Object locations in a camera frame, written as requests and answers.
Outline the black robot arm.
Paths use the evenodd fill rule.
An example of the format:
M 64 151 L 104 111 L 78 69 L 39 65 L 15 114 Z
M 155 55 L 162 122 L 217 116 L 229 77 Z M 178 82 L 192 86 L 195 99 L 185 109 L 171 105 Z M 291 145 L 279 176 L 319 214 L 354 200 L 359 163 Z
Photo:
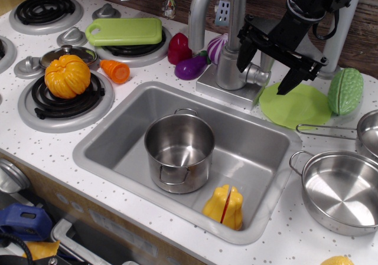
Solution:
M 238 33 L 241 43 L 237 67 L 244 71 L 257 51 L 289 67 L 278 87 L 279 95 L 286 95 L 302 81 L 314 80 L 329 60 L 311 42 L 312 31 L 319 40 L 329 40 L 337 29 L 327 35 L 317 33 L 318 24 L 327 13 L 340 19 L 339 10 L 350 6 L 352 0 L 286 0 L 286 13 L 278 21 L 245 16 L 245 24 Z

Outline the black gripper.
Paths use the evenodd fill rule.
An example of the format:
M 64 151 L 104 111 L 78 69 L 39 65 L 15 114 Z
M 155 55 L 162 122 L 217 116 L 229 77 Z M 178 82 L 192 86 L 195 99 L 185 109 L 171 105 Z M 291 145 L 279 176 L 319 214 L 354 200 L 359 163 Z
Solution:
M 278 95 L 286 95 L 303 80 L 316 78 L 328 58 L 311 42 L 308 31 L 321 18 L 310 18 L 287 11 L 282 19 L 270 20 L 246 15 L 237 37 L 240 50 L 237 67 L 242 73 L 259 50 L 290 68 L 278 86 Z

